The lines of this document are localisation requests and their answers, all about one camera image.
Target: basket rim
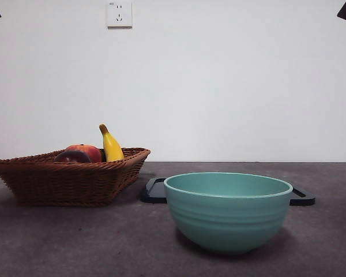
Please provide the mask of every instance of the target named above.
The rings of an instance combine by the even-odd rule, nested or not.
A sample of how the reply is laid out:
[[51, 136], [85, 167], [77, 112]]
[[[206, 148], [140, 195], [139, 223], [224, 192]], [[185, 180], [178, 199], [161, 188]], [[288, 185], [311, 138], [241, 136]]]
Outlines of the basket rim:
[[124, 159], [121, 160], [115, 160], [112, 162], [97, 162], [97, 163], [77, 163], [77, 162], [52, 162], [52, 161], [35, 161], [35, 160], [26, 160], [26, 159], [36, 159], [36, 158], [42, 158], [47, 156], [54, 156], [61, 152], [63, 152], [65, 149], [52, 151], [44, 154], [38, 154], [38, 155], [32, 155], [32, 156], [24, 156], [24, 157], [18, 157], [18, 158], [11, 158], [11, 159], [0, 159], [0, 166], [7, 166], [7, 165], [16, 165], [16, 166], [28, 166], [31, 165], [33, 167], [42, 167], [42, 168], [59, 168], [63, 169], [65, 167], [71, 167], [71, 168], [88, 168], [88, 169], [110, 169], [110, 168], [118, 168], [125, 165], [131, 165], [135, 164], [136, 160], [142, 160], [145, 159], [151, 151], [146, 148], [141, 147], [122, 147], [123, 149], [131, 149], [131, 150], [137, 150], [138, 152], [136, 154], [133, 154], [131, 156], [127, 156]]

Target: red fruit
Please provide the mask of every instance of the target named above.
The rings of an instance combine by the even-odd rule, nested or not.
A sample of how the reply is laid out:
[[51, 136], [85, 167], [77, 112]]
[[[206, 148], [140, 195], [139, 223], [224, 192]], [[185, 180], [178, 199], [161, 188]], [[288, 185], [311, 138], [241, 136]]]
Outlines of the red fruit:
[[88, 144], [72, 144], [65, 148], [66, 151], [68, 150], [78, 150], [85, 152], [87, 156], [89, 156], [92, 163], [100, 163], [101, 162], [101, 153], [100, 150], [93, 146]]
[[91, 160], [85, 152], [78, 150], [68, 150], [60, 153], [54, 158], [55, 162], [77, 162], [77, 163], [90, 163]]

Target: bowl rim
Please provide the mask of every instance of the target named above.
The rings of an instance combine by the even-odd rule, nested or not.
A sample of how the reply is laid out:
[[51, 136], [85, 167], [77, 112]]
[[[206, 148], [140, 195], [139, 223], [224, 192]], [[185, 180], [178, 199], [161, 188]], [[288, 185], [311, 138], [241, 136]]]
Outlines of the bowl rim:
[[[199, 192], [189, 192], [188, 190], [183, 190], [183, 189], [177, 189], [168, 184], [168, 181], [170, 179], [180, 177], [180, 176], [186, 176], [186, 175], [196, 175], [196, 174], [231, 174], [231, 175], [248, 175], [248, 176], [255, 176], [255, 177], [261, 177], [261, 178], [266, 178], [266, 179], [271, 179], [274, 181], [282, 182], [285, 185], [288, 186], [288, 189], [283, 191], [283, 192], [278, 192], [278, 193], [273, 193], [273, 194], [264, 194], [264, 195], [241, 195], [241, 196], [228, 196], [228, 195], [220, 195], [220, 194], [209, 194], [209, 193], [199, 193]], [[207, 196], [207, 197], [219, 197], [219, 198], [229, 198], [229, 199], [258, 199], [258, 198], [270, 198], [270, 197], [276, 197], [276, 196], [282, 196], [285, 194], [289, 194], [293, 191], [293, 187], [291, 184], [289, 184], [286, 181], [273, 178], [273, 177], [268, 177], [268, 176], [263, 176], [263, 175], [256, 175], [256, 174], [249, 174], [249, 173], [236, 173], [236, 172], [217, 172], [217, 171], [210, 171], [210, 172], [191, 172], [191, 173], [184, 173], [184, 174], [178, 174], [178, 175], [173, 175], [164, 180], [164, 186], [166, 188], [175, 190], [177, 192], [182, 192], [182, 193], [187, 193], [187, 194], [193, 194], [197, 196]]]

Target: table surface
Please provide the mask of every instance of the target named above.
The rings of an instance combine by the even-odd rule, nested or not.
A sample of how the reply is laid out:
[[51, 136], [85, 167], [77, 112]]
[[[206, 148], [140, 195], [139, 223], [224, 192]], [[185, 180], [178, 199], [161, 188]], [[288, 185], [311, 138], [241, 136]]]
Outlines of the table surface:
[[[290, 206], [281, 230], [240, 256], [202, 250], [175, 227], [167, 204], [139, 193], [149, 179], [199, 171], [266, 175], [316, 195]], [[346, 163], [146, 162], [107, 207], [20, 207], [0, 180], [0, 277], [343, 276]]]

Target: black tray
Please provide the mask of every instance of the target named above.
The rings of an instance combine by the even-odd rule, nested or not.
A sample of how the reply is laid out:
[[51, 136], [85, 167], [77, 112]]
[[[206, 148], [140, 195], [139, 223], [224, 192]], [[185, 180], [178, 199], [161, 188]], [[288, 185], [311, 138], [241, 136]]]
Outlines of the black tray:
[[[164, 190], [165, 178], [152, 178], [141, 191], [140, 200], [146, 203], [166, 203], [166, 192]], [[293, 186], [292, 198], [289, 201], [291, 206], [309, 206], [315, 203], [315, 196], [300, 188]]]

